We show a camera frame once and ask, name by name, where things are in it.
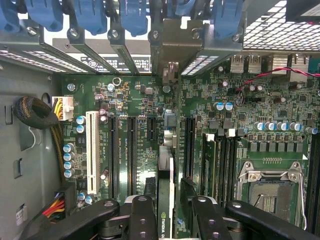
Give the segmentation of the silver rear port block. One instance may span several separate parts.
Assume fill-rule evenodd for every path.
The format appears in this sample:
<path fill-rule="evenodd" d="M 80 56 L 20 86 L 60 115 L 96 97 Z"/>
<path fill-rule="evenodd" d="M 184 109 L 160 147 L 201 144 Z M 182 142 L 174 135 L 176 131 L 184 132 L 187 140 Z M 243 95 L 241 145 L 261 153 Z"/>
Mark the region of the silver rear port block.
<path fill-rule="evenodd" d="M 309 57 L 305 54 L 295 53 L 292 55 L 291 68 L 300 70 L 302 72 L 307 72 L 309 67 Z M 306 83 L 308 77 L 300 74 L 291 72 L 289 81 L 291 83 Z"/>
<path fill-rule="evenodd" d="M 288 55 L 284 54 L 274 54 L 271 60 L 271 69 L 273 70 L 273 75 L 286 75 L 286 70 L 277 70 L 280 68 L 285 68 L 288 66 Z"/>

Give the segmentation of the green RAM stick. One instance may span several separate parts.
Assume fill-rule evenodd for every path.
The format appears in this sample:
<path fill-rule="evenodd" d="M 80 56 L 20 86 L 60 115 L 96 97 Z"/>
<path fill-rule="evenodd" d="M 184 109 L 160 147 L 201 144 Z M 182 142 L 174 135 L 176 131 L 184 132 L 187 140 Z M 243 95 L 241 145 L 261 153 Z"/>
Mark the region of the green RAM stick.
<path fill-rule="evenodd" d="M 213 133 L 202 134 L 200 193 L 212 197 L 215 190 L 217 143 Z"/>

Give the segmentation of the vented metal slot cover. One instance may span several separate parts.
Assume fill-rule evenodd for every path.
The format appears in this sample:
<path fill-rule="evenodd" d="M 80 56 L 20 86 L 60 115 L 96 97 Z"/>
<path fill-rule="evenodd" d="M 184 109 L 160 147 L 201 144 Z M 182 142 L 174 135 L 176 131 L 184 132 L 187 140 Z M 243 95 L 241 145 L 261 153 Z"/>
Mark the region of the vented metal slot cover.
<path fill-rule="evenodd" d="M 120 74 L 116 68 L 110 65 L 103 57 L 86 44 L 85 30 L 83 28 L 71 26 L 67 32 L 67 36 L 72 47 L 105 67 L 113 75 Z"/>
<path fill-rule="evenodd" d="M 124 61 L 125 66 L 134 76 L 139 75 L 138 68 L 126 46 L 125 30 L 121 25 L 112 25 L 107 33 L 109 43 L 114 52 Z"/>
<path fill-rule="evenodd" d="M 0 50 L 0 56 L 13 60 L 15 63 L 23 63 L 23 64 L 27 64 L 28 66 L 40 68 L 42 70 L 60 72 L 59 68 L 53 67 L 51 65 L 48 65 L 48 64 L 15 54 L 15 53 L 8 52 L 7 50 Z"/>
<path fill-rule="evenodd" d="M 77 74 L 98 74 L 99 72 L 92 67 L 84 64 L 83 62 L 69 56 L 62 50 L 55 48 L 54 46 L 45 42 L 45 29 L 43 26 L 39 26 L 37 29 L 39 32 L 39 40 L 35 46 L 28 46 L 26 50 L 22 52 L 29 54 L 38 59 L 45 60 L 49 63 L 56 64 L 59 67 L 65 68 L 68 73 Z"/>
<path fill-rule="evenodd" d="M 231 38 L 214 40 L 212 43 L 204 45 L 204 48 L 199 51 L 194 59 L 182 70 L 181 75 L 186 77 L 201 75 L 241 50 L 242 43 L 234 42 Z"/>

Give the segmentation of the black RAM slot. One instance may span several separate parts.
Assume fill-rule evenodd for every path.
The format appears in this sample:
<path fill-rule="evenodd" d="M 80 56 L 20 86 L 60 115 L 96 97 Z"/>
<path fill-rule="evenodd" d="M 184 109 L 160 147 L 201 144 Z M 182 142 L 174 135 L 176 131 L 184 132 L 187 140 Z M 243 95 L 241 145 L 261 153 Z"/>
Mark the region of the black RAM slot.
<path fill-rule="evenodd" d="M 320 225 L 320 133 L 315 135 L 314 153 L 314 228 Z"/>
<path fill-rule="evenodd" d="M 223 180 L 222 173 L 224 168 L 224 137 L 218 136 L 217 138 L 217 183 L 216 183 L 216 194 L 217 197 L 217 203 L 221 204 L 221 198 L 222 198 L 222 191 L 223 187 L 221 187 L 221 183 Z"/>
<path fill-rule="evenodd" d="M 229 177 L 230 177 L 230 163 L 232 155 L 232 138 L 226 137 L 226 160 L 225 160 L 225 189 L 224 189 L 224 202 L 228 201 L 229 197 Z"/>
<path fill-rule="evenodd" d="M 229 199 L 235 199 L 236 189 L 236 175 L 237 175 L 237 148 L 238 148 L 238 137 L 235 136 L 231 140 L 231 154 L 230 154 L 230 194 Z"/>
<path fill-rule="evenodd" d="M 306 218 L 307 218 L 307 230 L 309 231 L 312 226 L 312 197 L 313 197 L 313 135 L 309 135 L 309 145 L 308 145 L 308 175 L 307 175 L 307 189 L 306 189 Z"/>

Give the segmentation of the blue slot clip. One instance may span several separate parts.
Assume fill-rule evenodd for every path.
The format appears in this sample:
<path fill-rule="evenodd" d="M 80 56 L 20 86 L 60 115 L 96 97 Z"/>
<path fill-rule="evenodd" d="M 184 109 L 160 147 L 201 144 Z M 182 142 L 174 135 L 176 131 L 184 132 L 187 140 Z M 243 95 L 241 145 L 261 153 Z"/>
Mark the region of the blue slot clip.
<path fill-rule="evenodd" d="M 210 22 L 214 26 L 214 38 L 222 40 L 238 31 L 242 16 L 243 0 L 214 0 Z"/>
<path fill-rule="evenodd" d="M 120 0 L 121 26 L 132 37 L 147 33 L 147 0 Z"/>
<path fill-rule="evenodd" d="M 196 0 L 176 0 L 176 9 L 175 9 L 175 15 L 177 16 L 187 16 Z"/>
<path fill-rule="evenodd" d="M 107 16 L 103 0 L 73 0 L 78 25 L 93 36 L 107 32 Z"/>
<path fill-rule="evenodd" d="M 28 16 L 49 32 L 63 29 L 63 11 L 59 0 L 24 0 Z"/>

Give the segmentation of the black open PC case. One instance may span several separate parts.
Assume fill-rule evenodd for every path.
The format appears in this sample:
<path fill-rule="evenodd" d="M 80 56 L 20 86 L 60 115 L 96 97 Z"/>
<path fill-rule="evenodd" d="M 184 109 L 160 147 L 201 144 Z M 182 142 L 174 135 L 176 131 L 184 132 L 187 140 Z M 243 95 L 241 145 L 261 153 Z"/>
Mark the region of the black open PC case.
<path fill-rule="evenodd" d="M 0 240 L 25 240 L 25 229 L 45 217 L 51 224 L 54 213 L 63 212 L 64 200 L 55 195 L 66 182 L 64 124 L 52 110 L 52 97 L 63 96 L 65 77 L 115 76 L 156 77 L 152 73 L 149 34 L 152 23 L 178 19 L 201 20 L 202 47 L 215 39 L 211 11 L 214 0 L 196 0 L 191 12 L 175 15 L 177 0 L 146 0 L 147 33 L 136 37 L 125 31 L 125 45 L 139 71 L 132 75 L 110 46 L 108 31 L 121 25 L 120 0 L 103 0 L 107 32 L 92 35 L 78 25 L 74 0 L 59 0 L 63 29 L 44 27 L 47 44 L 98 71 L 98 74 L 66 72 L 54 63 L 24 53 L 39 40 L 38 28 L 27 12 L 25 0 L 0 0 L 0 50 L 53 66 L 60 72 L 15 63 L 0 56 Z M 85 43 L 119 72 L 114 75 L 70 45 L 70 27 L 84 29 Z M 273 55 L 305 54 L 320 58 L 320 0 L 243 0 L 237 33 L 231 38 L 242 43 L 235 55 L 262 58 Z"/>

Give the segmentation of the CPU socket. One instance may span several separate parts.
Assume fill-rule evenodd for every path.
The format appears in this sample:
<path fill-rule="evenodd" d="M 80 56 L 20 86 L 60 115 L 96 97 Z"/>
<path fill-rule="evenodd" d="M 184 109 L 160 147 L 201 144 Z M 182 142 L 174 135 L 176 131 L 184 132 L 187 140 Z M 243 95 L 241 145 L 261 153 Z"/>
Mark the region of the CPU socket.
<path fill-rule="evenodd" d="M 237 177 L 235 199 L 303 228 L 299 162 L 287 168 L 256 168 L 247 160 Z"/>

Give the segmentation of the white expansion slot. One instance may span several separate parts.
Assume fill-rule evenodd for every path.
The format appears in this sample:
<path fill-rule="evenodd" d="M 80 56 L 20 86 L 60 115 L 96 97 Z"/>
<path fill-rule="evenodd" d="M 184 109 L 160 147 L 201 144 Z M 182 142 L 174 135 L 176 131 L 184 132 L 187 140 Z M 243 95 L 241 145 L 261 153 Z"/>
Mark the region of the white expansion slot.
<path fill-rule="evenodd" d="M 87 111 L 85 117 L 87 192 L 95 195 L 100 189 L 99 112 Z"/>

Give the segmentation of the long black expansion slot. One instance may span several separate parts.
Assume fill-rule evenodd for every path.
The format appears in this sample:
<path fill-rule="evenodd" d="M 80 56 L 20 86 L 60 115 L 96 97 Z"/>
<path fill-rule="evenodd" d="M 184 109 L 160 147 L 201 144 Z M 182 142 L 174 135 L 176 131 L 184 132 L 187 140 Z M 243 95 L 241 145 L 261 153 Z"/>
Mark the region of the long black expansion slot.
<path fill-rule="evenodd" d="M 184 129 L 184 177 L 193 179 L 196 120 L 194 117 L 185 118 Z"/>
<path fill-rule="evenodd" d="M 128 195 L 137 194 L 137 118 L 127 118 Z"/>
<path fill-rule="evenodd" d="M 117 118 L 115 115 L 111 115 L 108 118 L 108 187 L 109 197 L 114 200 L 118 198 L 117 143 Z"/>

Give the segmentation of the short black expansion slot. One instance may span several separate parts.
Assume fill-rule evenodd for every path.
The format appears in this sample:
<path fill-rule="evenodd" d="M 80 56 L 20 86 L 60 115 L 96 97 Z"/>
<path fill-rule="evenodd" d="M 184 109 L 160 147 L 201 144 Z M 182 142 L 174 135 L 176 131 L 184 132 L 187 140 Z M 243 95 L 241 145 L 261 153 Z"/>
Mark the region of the short black expansion slot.
<path fill-rule="evenodd" d="M 147 117 L 147 140 L 155 141 L 157 133 L 157 119 L 154 116 Z"/>

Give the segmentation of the metal locking lever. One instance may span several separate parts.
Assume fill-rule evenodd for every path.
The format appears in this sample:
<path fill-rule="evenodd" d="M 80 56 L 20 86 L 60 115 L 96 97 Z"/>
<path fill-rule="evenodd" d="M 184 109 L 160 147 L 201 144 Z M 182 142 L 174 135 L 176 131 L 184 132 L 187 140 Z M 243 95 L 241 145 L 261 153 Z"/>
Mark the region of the metal locking lever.
<path fill-rule="evenodd" d="M 301 164 L 298 164 L 298 171 L 299 171 L 299 192 L 300 192 L 300 200 L 301 200 L 301 215 L 303 218 L 303 230 L 307 229 L 307 217 L 305 214 L 305 191 L 304 191 L 304 174 L 302 171 Z"/>

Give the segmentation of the white power connector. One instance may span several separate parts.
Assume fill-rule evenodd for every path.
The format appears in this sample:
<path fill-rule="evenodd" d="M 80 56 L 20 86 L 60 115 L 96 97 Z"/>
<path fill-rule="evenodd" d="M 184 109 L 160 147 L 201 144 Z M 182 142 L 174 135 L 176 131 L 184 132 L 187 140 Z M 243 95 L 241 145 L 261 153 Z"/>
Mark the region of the white power connector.
<path fill-rule="evenodd" d="M 52 110 L 59 121 L 72 121 L 74 118 L 74 99 L 71 96 L 53 96 Z"/>

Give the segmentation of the green motherboard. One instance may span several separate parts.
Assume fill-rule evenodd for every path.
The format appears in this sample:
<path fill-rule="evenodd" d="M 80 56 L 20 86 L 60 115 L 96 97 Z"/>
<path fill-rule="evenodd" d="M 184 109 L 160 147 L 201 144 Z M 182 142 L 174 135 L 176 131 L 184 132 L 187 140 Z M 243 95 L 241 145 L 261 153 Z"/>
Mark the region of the green motherboard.
<path fill-rule="evenodd" d="M 272 57 L 261 58 L 261 73 L 248 72 L 244 57 L 244 72 L 230 72 L 231 61 L 217 66 L 199 77 L 182 76 L 179 83 L 179 190 L 176 202 L 176 236 L 191 237 L 181 206 L 181 180 L 184 176 L 185 119 L 195 118 L 193 178 L 194 189 L 201 195 L 201 164 L 203 134 L 214 134 L 216 164 L 213 196 L 217 201 L 217 138 L 223 136 L 223 173 L 221 176 L 221 207 L 225 196 L 226 138 L 238 137 L 236 154 L 236 188 L 238 175 L 245 161 L 257 169 L 282 169 L 299 162 L 304 174 L 305 215 L 308 186 L 309 135 L 313 135 L 312 156 L 316 135 L 320 134 L 320 58 L 309 56 L 308 70 L 291 68 L 288 55 L 286 75 L 273 75 Z M 307 82 L 290 82 L 291 72 L 307 76 Z M 161 79 L 151 76 L 67 76 L 62 82 L 64 97 L 73 97 L 73 120 L 63 126 L 64 175 L 76 186 L 76 206 L 79 210 L 101 199 L 109 199 L 108 121 L 117 122 L 117 199 L 123 204 L 128 195 L 128 128 L 127 118 L 137 119 L 136 195 L 143 195 L 146 179 L 155 178 L 154 208 L 158 198 L 158 161 L 162 143 L 162 121 L 158 113 L 171 98 L 161 92 Z M 100 189 L 97 194 L 87 191 L 86 112 L 99 114 Z M 156 117 L 156 140 L 147 140 L 147 118 Z M 311 229 L 320 237 L 320 225 L 315 229 L 315 177 L 312 173 Z"/>

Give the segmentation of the black power connector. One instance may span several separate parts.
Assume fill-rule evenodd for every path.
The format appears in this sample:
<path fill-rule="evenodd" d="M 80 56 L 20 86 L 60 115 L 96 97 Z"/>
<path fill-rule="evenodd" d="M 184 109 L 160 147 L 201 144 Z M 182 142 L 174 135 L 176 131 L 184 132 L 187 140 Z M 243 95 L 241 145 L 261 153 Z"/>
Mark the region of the black power connector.
<path fill-rule="evenodd" d="M 51 221 L 57 223 L 65 218 L 68 218 L 76 210 L 76 184 L 74 182 L 66 182 L 58 190 L 54 192 L 55 195 L 59 194 L 60 201 L 64 201 L 64 211 L 55 212 L 51 217 Z"/>

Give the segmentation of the silver USB port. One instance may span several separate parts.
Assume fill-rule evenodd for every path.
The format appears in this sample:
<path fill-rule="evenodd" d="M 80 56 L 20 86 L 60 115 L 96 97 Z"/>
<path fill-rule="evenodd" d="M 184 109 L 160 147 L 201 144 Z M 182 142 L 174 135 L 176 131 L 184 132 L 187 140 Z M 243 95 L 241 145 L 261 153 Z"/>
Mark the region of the silver USB port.
<path fill-rule="evenodd" d="M 242 55 L 233 55 L 230 58 L 230 72 L 238 74 L 244 72 L 244 57 Z"/>
<path fill-rule="evenodd" d="M 260 74 L 262 71 L 262 57 L 259 55 L 250 55 L 248 57 L 248 72 L 251 74 Z"/>

